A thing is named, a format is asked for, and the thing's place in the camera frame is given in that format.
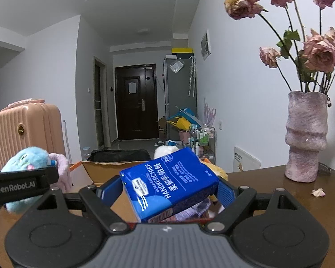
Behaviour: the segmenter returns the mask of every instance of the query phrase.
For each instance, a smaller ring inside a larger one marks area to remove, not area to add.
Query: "pink textured vase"
[[[290,146],[285,176],[296,182],[313,182],[318,174],[318,154],[327,146],[328,97],[319,92],[289,93],[285,142]]]

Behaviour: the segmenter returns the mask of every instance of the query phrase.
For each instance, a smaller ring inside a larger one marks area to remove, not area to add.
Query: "gray refrigerator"
[[[193,82],[191,83],[191,94],[188,96],[188,88],[190,85],[190,66],[191,60],[183,59],[185,65],[174,73],[169,64],[175,59],[164,60],[164,85],[165,85],[165,113],[166,119],[175,115],[180,109],[190,108],[197,116],[197,92],[193,97]],[[169,140],[180,140],[179,131],[171,124],[167,123],[166,136]]]

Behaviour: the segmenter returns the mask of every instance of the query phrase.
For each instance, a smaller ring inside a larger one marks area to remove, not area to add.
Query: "blue tissue package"
[[[213,194],[218,177],[189,149],[120,172],[135,214],[158,223]]]

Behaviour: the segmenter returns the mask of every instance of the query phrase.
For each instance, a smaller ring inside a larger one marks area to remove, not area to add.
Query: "brown tabletop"
[[[322,268],[335,268],[335,171],[331,175],[319,175],[313,183],[294,182],[284,176],[285,166],[254,171],[229,173],[234,186],[247,185],[260,193],[271,193],[277,187],[289,191],[323,225],[330,237],[329,252]],[[316,198],[313,189],[322,188],[326,196]]]

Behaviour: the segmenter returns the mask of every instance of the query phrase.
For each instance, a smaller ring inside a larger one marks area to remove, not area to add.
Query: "white bottle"
[[[196,142],[196,145],[195,145],[195,154],[196,154],[197,157],[199,156],[199,152],[200,152],[200,146],[199,146],[199,143]]]

